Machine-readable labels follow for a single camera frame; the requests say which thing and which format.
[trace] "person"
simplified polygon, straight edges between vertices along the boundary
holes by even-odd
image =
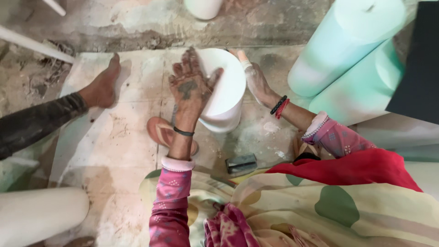
[[[195,126],[223,70],[207,81],[196,51],[186,51],[169,78],[178,105],[172,144],[163,168],[139,188],[151,210],[149,246],[439,246],[439,203],[417,186],[402,157],[325,112],[288,102],[257,64],[241,51],[238,57],[257,101],[306,130],[301,153],[236,187],[192,171]],[[336,159],[320,160],[315,145]]]
[[[0,160],[43,139],[90,108],[111,107],[120,71],[119,55],[114,54],[108,68],[78,92],[0,118]]]

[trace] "dirty floor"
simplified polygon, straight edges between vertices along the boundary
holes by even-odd
[[[295,95],[285,83],[289,68],[303,46],[249,48],[252,61],[261,65],[272,88],[307,107],[310,98]],[[95,236],[99,246],[147,246],[149,212],[145,212],[138,187],[151,171],[160,169],[168,149],[154,143],[146,131],[152,116],[170,120],[174,99],[167,87],[171,65],[183,48],[122,52],[122,73],[116,82],[118,102],[112,109],[93,109],[65,126],[55,153],[50,187],[78,186],[91,200],[85,221],[69,232],[46,241],[60,246],[83,236]],[[87,85],[111,54],[79,54],[61,95]],[[198,124],[194,139],[200,145],[194,157],[196,170],[228,178],[225,159],[255,153],[259,166],[292,160],[296,128],[276,120],[247,91],[240,125],[229,134],[214,134]]]

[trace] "woman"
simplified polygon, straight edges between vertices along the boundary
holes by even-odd
[[[306,130],[302,154],[235,189],[192,173],[195,125],[223,70],[205,80],[195,50],[186,51],[169,78],[176,133],[161,173],[140,187],[147,205],[156,192],[150,246],[439,246],[439,203],[422,193],[402,157],[324,112],[289,103],[270,89],[257,64],[238,56],[258,102]],[[314,144],[337,159],[320,160],[308,146]]]

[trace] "black bracelet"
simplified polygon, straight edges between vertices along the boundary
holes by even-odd
[[[281,100],[279,100],[279,102],[277,103],[277,105],[273,108],[273,110],[271,110],[270,114],[273,115],[276,113],[277,109],[279,109],[279,107],[284,103],[285,100],[287,100],[287,96],[285,95],[284,97],[281,98]]]
[[[195,134],[195,132],[181,131],[177,127],[174,127],[174,131],[177,132],[178,134],[184,135],[184,136],[194,136],[194,134]]]

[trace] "pink patterned sleeve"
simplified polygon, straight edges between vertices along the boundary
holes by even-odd
[[[192,161],[162,159],[157,198],[149,219],[150,247],[189,247],[187,197],[191,189]]]
[[[310,145],[322,145],[337,159],[361,150],[376,148],[371,141],[337,123],[323,111],[314,118],[302,140]]]

